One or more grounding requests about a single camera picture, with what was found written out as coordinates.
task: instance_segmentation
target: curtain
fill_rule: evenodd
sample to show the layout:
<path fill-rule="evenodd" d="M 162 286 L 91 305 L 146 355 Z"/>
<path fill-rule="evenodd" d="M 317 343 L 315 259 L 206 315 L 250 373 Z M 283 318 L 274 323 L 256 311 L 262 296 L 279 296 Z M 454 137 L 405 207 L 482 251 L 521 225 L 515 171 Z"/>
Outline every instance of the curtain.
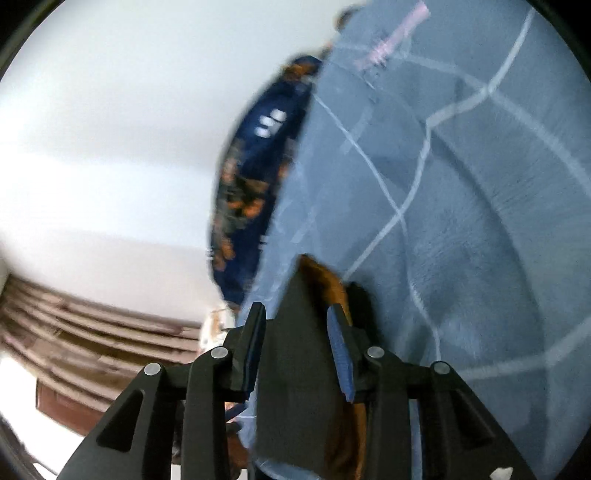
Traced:
<path fill-rule="evenodd" d="M 37 408 L 80 434 L 144 365 L 191 363 L 199 340 L 199 326 L 74 299 L 13 275 L 0 296 L 0 349 L 37 377 Z"/>

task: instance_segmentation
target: black plastic bracket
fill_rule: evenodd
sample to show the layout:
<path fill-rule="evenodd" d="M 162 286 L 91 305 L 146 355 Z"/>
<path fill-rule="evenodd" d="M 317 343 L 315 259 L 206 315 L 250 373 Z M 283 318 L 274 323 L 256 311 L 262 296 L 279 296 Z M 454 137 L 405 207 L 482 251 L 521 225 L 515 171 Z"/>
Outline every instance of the black plastic bracket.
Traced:
<path fill-rule="evenodd" d="M 170 478 L 177 403 L 186 400 L 183 480 L 229 480 L 225 402 L 254 389 L 265 335 L 265 307 L 252 306 L 244 327 L 192 364 L 147 365 L 115 400 L 65 465 L 59 480 Z"/>
<path fill-rule="evenodd" d="M 252 305 L 244 327 L 192 364 L 149 364 L 82 441 L 58 480 L 167 480 L 176 407 L 185 400 L 181 478 L 229 480 L 225 402 L 255 386 L 267 319 Z M 327 331 L 339 385 L 369 411 L 363 480 L 410 480 L 409 400 L 418 400 L 424 480 L 535 480 L 507 434 L 445 362 L 406 364 L 372 346 L 335 304 Z"/>
<path fill-rule="evenodd" d="M 410 399 L 419 405 L 424 480 L 535 480 L 508 435 L 449 364 L 418 367 L 370 346 L 338 304 L 329 309 L 327 326 L 341 390 L 369 408 L 364 480 L 410 480 Z"/>

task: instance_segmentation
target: white object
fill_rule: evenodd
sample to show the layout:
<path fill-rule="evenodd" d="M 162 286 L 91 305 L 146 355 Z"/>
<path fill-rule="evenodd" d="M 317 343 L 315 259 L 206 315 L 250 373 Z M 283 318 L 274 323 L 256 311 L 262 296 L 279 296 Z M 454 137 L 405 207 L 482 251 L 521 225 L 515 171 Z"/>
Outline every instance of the white object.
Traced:
<path fill-rule="evenodd" d="M 490 474 L 491 480 L 511 480 L 513 475 L 513 467 L 501 468 L 499 467 Z"/>
<path fill-rule="evenodd" d="M 278 110 L 277 108 L 275 108 L 271 112 L 271 118 L 274 118 L 278 122 L 285 122 L 287 114 L 283 110 Z"/>
<path fill-rule="evenodd" d="M 266 115 L 261 115 L 261 117 L 259 118 L 259 122 L 261 125 L 265 125 L 265 127 L 272 127 L 273 125 L 275 125 L 275 121 Z"/>
<path fill-rule="evenodd" d="M 207 352 L 214 347 L 223 344 L 226 339 L 226 330 L 235 327 L 234 313 L 227 307 L 210 312 L 199 333 L 199 348 Z"/>
<path fill-rule="evenodd" d="M 271 132 L 263 127 L 256 127 L 255 128 L 255 135 L 261 138 L 269 138 L 271 136 Z"/>

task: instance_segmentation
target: light blue fabric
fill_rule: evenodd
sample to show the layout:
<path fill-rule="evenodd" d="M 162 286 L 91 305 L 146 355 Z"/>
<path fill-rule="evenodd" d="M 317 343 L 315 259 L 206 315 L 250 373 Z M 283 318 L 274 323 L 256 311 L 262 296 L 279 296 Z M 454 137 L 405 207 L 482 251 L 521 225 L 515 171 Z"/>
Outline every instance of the light blue fabric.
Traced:
<path fill-rule="evenodd" d="M 550 479 L 591 423 L 591 86 L 525 0 L 425 4 L 383 66 L 359 69 L 415 0 L 376 0 L 336 44 L 246 305 L 272 317 L 313 255 L 369 291 L 382 346 L 452 364 Z"/>

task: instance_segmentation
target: brown leather item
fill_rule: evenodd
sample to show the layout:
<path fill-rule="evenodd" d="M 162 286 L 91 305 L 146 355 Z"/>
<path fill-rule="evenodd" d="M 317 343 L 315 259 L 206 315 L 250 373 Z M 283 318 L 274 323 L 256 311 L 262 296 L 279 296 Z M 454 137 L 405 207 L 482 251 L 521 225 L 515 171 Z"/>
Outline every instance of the brown leather item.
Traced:
<path fill-rule="evenodd" d="M 37 410 L 74 432 L 86 436 L 103 416 L 37 381 L 35 392 Z"/>

